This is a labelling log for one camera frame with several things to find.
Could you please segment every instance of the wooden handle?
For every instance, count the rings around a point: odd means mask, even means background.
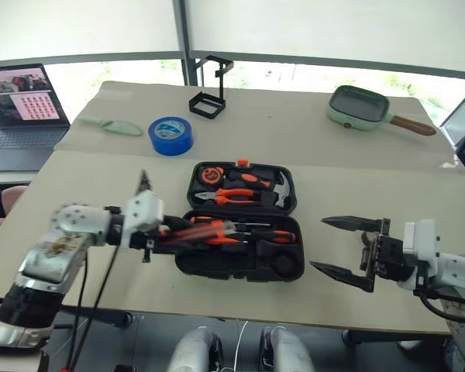
[[[393,119],[390,121],[391,124],[395,126],[400,126],[411,130],[412,132],[422,134],[423,136],[433,136],[436,134],[436,128],[428,126],[423,122],[416,122],[415,120],[406,119],[403,116],[393,116]]]

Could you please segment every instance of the tool kit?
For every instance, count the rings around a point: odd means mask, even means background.
[[[194,225],[230,221],[193,249],[175,252],[186,274],[215,279],[293,281],[305,269],[298,223],[288,215],[296,206],[291,173],[284,167],[247,160],[204,162],[195,166],[188,189]]]

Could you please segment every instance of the roll of tape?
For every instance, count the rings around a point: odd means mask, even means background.
[[[152,123],[148,136],[153,148],[162,155],[179,155],[193,146],[193,132],[187,120],[166,116]]]

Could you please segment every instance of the laptop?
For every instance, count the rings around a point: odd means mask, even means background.
[[[0,67],[0,171],[37,171],[69,130],[42,64]]]

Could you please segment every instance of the black tool case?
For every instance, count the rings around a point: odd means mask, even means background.
[[[219,184],[210,185],[200,177],[206,168],[220,168],[225,176]],[[277,207],[277,195],[273,191],[257,191],[254,197],[260,205],[217,205],[214,200],[202,200],[195,195],[204,191],[221,189],[252,188],[244,181],[228,179],[231,172],[241,172],[282,182],[281,172],[289,183],[289,194],[284,206]],[[193,208],[184,216],[207,216],[238,222],[236,230],[251,232],[252,229],[285,230],[295,234],[294,243],[275,243],[263,239],[250,240],[248,243],[210,245],[208,249],[185,250],[175,255],[177,267],[186,274],[201,275],[214,279],[246,277],[248,281],[294,281],[304,272],[303,241],[298,223],[288,215],[295,209],[295,186],[291,172],[284,167],[266,164],[250,164],[247,160],[232,162],[202,162],[195,166],[188,189],[188,201]],[[252,199],[245,196],[228,197],[235,200]],[[271,226],[249,226],[247,223],[266,223]]]

